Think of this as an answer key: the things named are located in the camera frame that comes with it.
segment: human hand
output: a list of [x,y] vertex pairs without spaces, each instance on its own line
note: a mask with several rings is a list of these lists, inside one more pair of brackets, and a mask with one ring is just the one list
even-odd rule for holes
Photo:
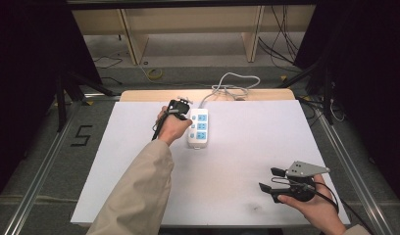
[[[164,112],[167,110],[167,106],[163,106],[163,109],[157,115],[157,120],[160,119]],[[158,139],[166,142],[169,146],[180,138],[184,134],[185,129],[193,123],[191,119],[180,120],[174,115],[170,115],[164,121],[163,127],[158,134]]]
[[[320,174],[314,175],[314,181],[325,184],[323,177]],[[316,184],[316,190],[331,199],[331,194],[327,188],[321,184]],[[292,197],[279,195],[278,199],[304,214],[304,217],[313,226],[322,230],[326,235],[343,234],[346,227],[338,217],[337,211],[334,206],[320,196],[314,198],[306,203],[300,202]]]

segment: white power strip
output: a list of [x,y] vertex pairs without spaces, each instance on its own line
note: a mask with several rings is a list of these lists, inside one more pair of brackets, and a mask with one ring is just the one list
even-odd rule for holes
[[209,111],[191,109],[190,119],[193,124],[188,127],[188,145],[194,149],[205,148],[209,139]]

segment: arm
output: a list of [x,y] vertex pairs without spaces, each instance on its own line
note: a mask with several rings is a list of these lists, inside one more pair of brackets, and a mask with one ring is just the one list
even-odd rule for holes
[[[325,184],[325,181],[320,174],[314,176],[314,181]],[[331,199],[330,192],[323,185],[316,184],[316,189],[318,192]],[[369,234],[362,226],[355,226],[354,228],[346,231],[346,227],[338,217],[337,211],[335,210],[334,206],[317,195],[312,200],[306,203],[300,202],[292,197],[288,197],[285,195],[279,195],[278,199],[282,203],[287,204],[302,212],[305,218],[307,218],[307,220],[311,224],[322,230],[323,233],[326,235]]]
[[87,234],[158,234],[171,191],[174,162],[169,146],[190,124],[190,119],[167,117],[158,139],[130,164]]

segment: white tabletop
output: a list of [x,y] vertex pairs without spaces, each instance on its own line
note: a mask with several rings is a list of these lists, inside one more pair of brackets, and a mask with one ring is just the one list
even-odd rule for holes
[[[168,102],[119,102],[113,109],[72,223],[89,225],[139,151]],[[297,210],[275,204],[260,190],[271,167],[294,161],[325,166],[297,101],[208,102],[209,143],[193,150],[185,136],[175,141],[172,192],[163,226],[286,227],[308,225]],[[328,174],[326,184],[336,193]],[[350,221],[340,206],[340,218]]]

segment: jacket sleeve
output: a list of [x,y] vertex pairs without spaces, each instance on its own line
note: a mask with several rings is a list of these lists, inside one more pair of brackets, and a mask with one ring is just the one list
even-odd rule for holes
[[130,164],[87,234],[158,234],[171,190],[169,146],[150,142]]
[[369,235],[370,233],[361,225],[355,225],[343,234],[343,235]]

